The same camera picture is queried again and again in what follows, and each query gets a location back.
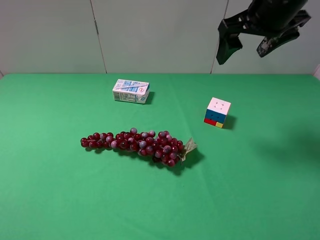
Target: small carton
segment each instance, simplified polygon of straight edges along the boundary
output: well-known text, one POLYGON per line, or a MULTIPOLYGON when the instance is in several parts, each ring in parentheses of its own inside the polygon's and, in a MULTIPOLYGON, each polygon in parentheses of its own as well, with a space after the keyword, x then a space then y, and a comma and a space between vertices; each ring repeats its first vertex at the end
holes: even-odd
POLYGON ((116 101, 144 104, 150 92, 150 84, 143 81, 118 79, 112 92, 116 101))

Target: robotic arm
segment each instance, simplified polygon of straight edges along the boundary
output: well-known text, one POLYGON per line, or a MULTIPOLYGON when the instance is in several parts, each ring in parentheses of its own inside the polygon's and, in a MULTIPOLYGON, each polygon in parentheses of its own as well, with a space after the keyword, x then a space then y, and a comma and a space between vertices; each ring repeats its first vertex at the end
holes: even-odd
POLYGON ((271 53, 299 37, 298 27, 311 18, 300 10, 308 0, 253 0, 249 8, 221 21, 216 59, 223 65, 233 53, 242 49, 239 34, 264 36, 256 49, 259 56, 271 53))

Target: blue square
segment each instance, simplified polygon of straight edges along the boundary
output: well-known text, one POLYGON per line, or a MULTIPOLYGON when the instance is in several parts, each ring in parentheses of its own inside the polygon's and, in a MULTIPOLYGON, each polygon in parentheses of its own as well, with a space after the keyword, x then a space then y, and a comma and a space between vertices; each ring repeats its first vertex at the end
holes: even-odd
POLYGON ((225 122, 226 115, 207 109, 205 118, 223 124, 225 122))

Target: green tablecloth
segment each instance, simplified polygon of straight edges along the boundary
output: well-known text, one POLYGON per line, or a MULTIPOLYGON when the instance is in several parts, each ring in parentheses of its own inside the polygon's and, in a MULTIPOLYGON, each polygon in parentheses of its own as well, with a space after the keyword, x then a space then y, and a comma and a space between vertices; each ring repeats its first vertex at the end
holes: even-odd
POLYGON ((6 75, 0 239, 318 240, 319 106, 309 75, 6 75), (150 82, 147 104, 114 101, 119 78, 150 82), (212 97, 225 129, 203 122, 212 97), (169 169, 80 146, 131 127, 198 151, 169 169))

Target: yellow square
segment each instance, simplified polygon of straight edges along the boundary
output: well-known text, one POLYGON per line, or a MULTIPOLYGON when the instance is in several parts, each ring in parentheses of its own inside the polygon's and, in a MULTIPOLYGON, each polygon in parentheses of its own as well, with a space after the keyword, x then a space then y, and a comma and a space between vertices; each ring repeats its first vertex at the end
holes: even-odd
POLYGON ((220 122, 217 122, 217 123, 215 124, 215 126, 218 127, 218 128, 222 128, 224 125, 223 125, 222 123, 220 123, 220 122))

